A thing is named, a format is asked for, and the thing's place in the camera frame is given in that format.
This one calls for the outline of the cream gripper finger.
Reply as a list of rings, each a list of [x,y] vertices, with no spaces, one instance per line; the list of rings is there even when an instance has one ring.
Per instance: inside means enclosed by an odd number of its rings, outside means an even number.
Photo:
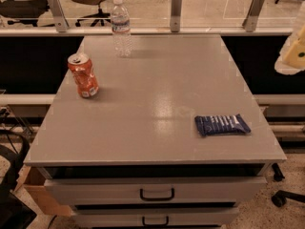
[[[274,69],[284,75],[294,75],[305,70],[305,25],[288,37]]]

